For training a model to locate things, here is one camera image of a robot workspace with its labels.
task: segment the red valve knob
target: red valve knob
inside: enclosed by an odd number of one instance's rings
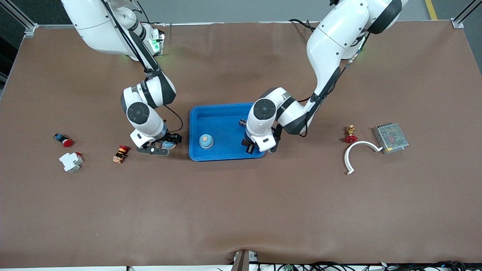
[[[355,135],[350,135],[350,136],[347,136],[345,137],[345,142],[351,144],[351,143],[355,143],[357,142],[358,140],[358,137],[356,137]]]

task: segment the white robotic arm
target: white robotic arm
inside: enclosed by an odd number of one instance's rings
[[[267,90],[252,106],[246,121],[245,139],[260,151],[276,150],[272,126],[275,121],[291,135],[301,135],[334,89],[340,62],[361,33],[379,34],[391,27],[408,0],[341,0],[320,22],[308,40],[307,54],[317,86],[303,106],[281,87]]]
[[[120,103],[135,128],[131,139],[140,152],[169,154],[182,137],[170,134],[154,110],[173,102],[176,90],[153,55],[161,50],[159,30],[141,24],[125,6],[129,0],[62,0],[81,38],[91,48],[106,54],[129,55],[144,67],[146,79],[124,89]],[[170,142],[156,147],[155,142]]]

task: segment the white curved handle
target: white curved handle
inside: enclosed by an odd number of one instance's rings
[[[374,151],[381,151],[383,150],[383,148],[379,148],[377,146],[375,146],[374,144],[368,142],[368,141],[358,141],[358,142],[355,142],[353,144],[350,145],[350,147],[348,147],[347,151],[345,152],[345,165],[347,166],[347,169],[348,169],[348,172],[347,172],[347,175],[350,175],[353,173],[353,171],[355,171],[353,169],[353,167],[351,166],[350,164],[350,159],[349,159],[349,154],[350,154],[350,150],[351,148],[353,148],[353,146],[356,146],[358,144],[362,144],[362,145],[366,145],[366,146],[369,146],[371,147]]]

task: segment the valve with red handle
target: valve with red handle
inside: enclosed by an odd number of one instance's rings
[[[347,142],[349,144],[357,142],[358,137],[353,135],[354,132],[355,132],[355,127],[353,125],[350,125],[350,126],[347,127],[348,136],[345,137],[345,142]]]

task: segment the blue tray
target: blue tray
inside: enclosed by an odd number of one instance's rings
[[[194,161],[215,161],[250,159],[263,156],[255,147],[253,154],[246,152],[241,145],[244,127],[240,119],[247,119],[253,103],[197,106],[191,110],[189,120],[189,156]],[[199,137],[203,134],[213,136],[214,145],[203,149]]]

